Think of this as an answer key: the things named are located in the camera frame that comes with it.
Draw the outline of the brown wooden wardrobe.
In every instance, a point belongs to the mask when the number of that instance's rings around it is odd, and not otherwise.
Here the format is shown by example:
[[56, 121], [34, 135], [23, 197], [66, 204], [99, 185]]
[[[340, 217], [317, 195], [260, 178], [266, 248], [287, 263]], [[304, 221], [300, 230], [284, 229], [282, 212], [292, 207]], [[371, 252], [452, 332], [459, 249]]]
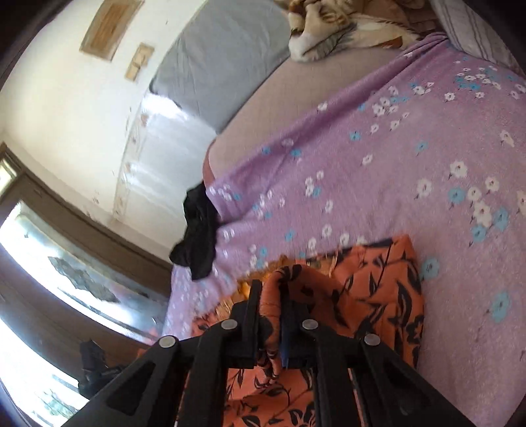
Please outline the brown wooden wardrobe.
[[1, 145], [1, 320], [82, 375], [80, 344], [127, 365], [162, 333], [169, 264], [90, 219]]

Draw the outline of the black crumpled garment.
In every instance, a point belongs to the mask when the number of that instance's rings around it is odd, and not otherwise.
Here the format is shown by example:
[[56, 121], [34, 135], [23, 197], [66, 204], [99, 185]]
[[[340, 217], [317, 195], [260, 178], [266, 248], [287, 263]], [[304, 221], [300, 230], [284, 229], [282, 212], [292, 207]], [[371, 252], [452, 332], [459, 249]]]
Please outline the black crumpled garment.
[[193, 281], [205, 279], [211, 273], [216, 258], [220, 222], [203, 181], [186, 192], [183, 208], [186, 222], [184, 236], [172, 248], [169, 260], [174, 265], [188, 268]]

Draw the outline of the orange black floral garment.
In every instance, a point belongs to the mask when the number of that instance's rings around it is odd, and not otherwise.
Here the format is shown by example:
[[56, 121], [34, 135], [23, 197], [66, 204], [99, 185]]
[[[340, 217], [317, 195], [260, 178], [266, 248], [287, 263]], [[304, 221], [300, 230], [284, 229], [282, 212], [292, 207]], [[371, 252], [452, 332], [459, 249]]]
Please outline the orange black floral garment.
[[416, 252], [409, 236], [355, 245], [293, 260], [285, 255], [237, 280], [236, 291], [209, 312], [193, 319], [199, 336], [225, 320], [235, 303], [245, 301], [251, 283], [261, 281], [260, 306], [271, 327], [252, 369], [229, 370], [225, 426], [314, 426], [314, 376], [286, 368], [277, 348], [280, 297], [289, 292], [302, 318], [314, 319], [336, 333], [362, 339], [377, 335], [400, 358], [416, 367], [421, 348], [424, 299]]

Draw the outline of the pink mattress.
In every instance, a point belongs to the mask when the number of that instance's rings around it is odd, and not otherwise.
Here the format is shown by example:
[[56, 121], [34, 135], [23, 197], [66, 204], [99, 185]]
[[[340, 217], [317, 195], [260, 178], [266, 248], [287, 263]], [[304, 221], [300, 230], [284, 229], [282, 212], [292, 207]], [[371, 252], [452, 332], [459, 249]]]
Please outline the pink mattress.
[[245, 102], [209, 146], [203, 163], [206, 186], [230, 172], [270, 137], [343, 88], [388, 64], [399, 51], [345, 50], [325, 59], [287, 59]]

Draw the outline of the beige patterned blanket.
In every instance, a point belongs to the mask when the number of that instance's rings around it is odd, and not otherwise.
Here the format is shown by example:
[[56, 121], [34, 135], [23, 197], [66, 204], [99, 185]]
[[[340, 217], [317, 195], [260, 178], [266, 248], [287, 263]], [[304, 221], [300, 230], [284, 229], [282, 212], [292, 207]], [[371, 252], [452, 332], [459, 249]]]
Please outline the beige patterned blanket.
[[351, 49], [405, 50], [440, 28], [428, 1], [277, 1], [290, 27], [290, 58], [321, 60]]

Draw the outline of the striped grey pillow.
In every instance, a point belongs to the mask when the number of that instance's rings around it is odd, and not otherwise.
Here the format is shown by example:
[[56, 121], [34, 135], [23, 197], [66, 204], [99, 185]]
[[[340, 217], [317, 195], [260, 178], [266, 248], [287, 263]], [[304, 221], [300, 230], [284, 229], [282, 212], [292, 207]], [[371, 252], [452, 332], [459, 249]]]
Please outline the striped grey pillow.
[[497, 32], [464, 1], [431, 0], [430, 4], [457, 50], [524, 75]]

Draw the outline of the purple floral bedsheet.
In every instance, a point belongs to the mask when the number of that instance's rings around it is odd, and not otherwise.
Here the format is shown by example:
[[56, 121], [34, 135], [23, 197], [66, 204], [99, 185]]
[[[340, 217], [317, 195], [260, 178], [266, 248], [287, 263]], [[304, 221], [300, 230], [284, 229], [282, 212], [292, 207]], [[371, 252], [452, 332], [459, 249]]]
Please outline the purple floral bedsheet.
[[175, 267], [163, 331], [280, 256], [410, 237], [422, 376], [478, 426], [525, 393], [525, 79], [430, 35], [323, 101], [207, 190], [209, 276]]

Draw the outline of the leaded glass wardrobe panel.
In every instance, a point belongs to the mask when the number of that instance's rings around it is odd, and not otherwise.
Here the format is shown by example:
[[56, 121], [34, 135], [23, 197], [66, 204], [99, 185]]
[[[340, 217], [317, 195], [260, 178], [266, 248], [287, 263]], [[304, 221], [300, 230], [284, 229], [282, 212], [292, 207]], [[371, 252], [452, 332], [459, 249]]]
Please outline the leaded glass wardrobe panel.
[[89, 255], [23, 201], [1, 225], [1, 248], [82, 315], [140, 343], [159, 339], [168, 299]]

